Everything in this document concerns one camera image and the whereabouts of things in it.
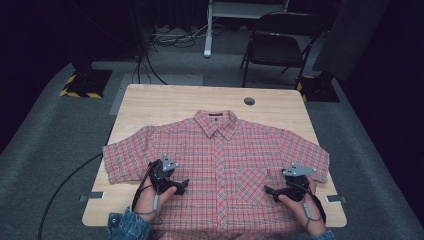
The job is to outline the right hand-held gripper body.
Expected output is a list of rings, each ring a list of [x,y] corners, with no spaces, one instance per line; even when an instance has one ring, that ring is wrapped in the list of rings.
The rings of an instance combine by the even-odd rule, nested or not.
[[[301,201],[309,191],[309,181],[306,176],[315,172],[315,168],[302,166],[296,163],[293,163],[287,169],[282,169],[282,174],[286,180],[284,195],[293,201]]]

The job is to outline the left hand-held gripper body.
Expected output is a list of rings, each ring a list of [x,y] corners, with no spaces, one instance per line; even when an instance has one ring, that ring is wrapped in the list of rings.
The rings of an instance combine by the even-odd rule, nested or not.
[[[158,194],[164,193],[170,187],[181,187],[180,183],[172,181],[170,177],[179,165],[164,154],[161,159],[157,159],[149,164],[148,175],[153,184],[153,188]]]

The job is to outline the red plaid short-sleeved shirt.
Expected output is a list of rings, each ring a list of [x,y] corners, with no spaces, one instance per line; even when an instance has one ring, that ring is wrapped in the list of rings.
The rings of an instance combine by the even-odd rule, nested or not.
[[[268,240],[299,230],[264,188],[284,185],[282,169],[299,164],[327,179],[330,158],[320,146],[284,129],[239,119],[231,111],[146,126],[103,149],[110,183],[141,179],[149,163],[168,155],[186,181],[155,227],[154,240]]]

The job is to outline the person's left hand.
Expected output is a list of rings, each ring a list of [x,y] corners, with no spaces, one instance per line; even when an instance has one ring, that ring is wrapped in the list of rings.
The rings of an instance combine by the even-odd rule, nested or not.
[[[164,193],[157,195],[156,190],[151,186],[150,177],[147,176],[133,211],[146,222],[152,222],[159,216],[166,202],[174,196],[175,191],[176,187],[170,187]]]

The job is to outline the person's right hand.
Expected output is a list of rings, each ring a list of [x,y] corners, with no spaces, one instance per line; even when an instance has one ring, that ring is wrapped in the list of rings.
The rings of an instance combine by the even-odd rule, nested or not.
[[[285,195],[280,195],[282,204],[288,208],[295,219],[303,226],[307,234],[312,237],[327,231],[326,224],[322,219],[321,212],[315,204],[312,196],[316,192],[316,183],[311,177],[307,177],[311,194],[306,193],[304,198],[293,201]]]

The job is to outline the black base with yellow stripes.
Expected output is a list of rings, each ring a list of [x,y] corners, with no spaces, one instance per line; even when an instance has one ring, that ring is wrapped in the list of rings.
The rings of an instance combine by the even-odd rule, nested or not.
[[[74,71],[61,90],[60,96],[100,99],[104,96],[104,90],[111,74],[111,70],[103,69],[93,69],[88,74]]]
[[[300,76],[296,79],[296,90],[304,102],[339,102],[331,83],[333,75],[321,72],[318,76]]]

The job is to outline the black folding chair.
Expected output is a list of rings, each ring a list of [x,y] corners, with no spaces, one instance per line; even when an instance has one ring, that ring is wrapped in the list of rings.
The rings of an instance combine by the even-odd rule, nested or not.
[[[250,64],[297,68],[300,78],[314,42],[324,30],[323,19],[313,13],[270,12],[261,16],[249,35],[240,64],[247,81]]]

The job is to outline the white metal stand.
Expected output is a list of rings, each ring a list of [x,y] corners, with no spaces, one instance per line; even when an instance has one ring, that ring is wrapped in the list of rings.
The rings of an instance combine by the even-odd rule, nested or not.
[[[266,4],[208,0],[207,32],[203,51],[204,57],[209,58],[212,55],[212,25],[215,18],[259,19],[261,16],[270,12],[286,12],[289,2],[290,0],[281,0],[280,3]]]

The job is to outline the black stand pole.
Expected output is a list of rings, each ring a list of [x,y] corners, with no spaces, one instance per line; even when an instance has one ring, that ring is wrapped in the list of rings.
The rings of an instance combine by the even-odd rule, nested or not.
[[[138,0],[126,0],[129,8],[129,15],[132,21],[134,37],[137,47],[137,52],[140,57],[145,55],[146,45],[144,42],[142,19]]]

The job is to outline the grey upright panel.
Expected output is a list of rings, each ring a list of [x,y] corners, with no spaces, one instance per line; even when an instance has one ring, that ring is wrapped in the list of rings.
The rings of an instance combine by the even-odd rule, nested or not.
[[[390,0],[345,0],[313,65],[347,80],[359,63]]]

